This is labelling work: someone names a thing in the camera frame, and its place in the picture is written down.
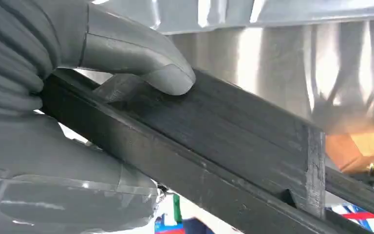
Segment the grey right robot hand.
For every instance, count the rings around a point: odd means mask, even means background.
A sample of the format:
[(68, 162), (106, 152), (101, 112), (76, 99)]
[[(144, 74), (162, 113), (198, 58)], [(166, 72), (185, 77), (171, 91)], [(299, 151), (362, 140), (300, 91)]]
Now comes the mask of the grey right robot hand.
[(0, 234), (80, 234), (145, 226), (155, 183), (67, 138), (39, 96), (57, 68), (135, 74), (178, 96), (195, 74), (174, 44), (86, 0), (0, 0)]

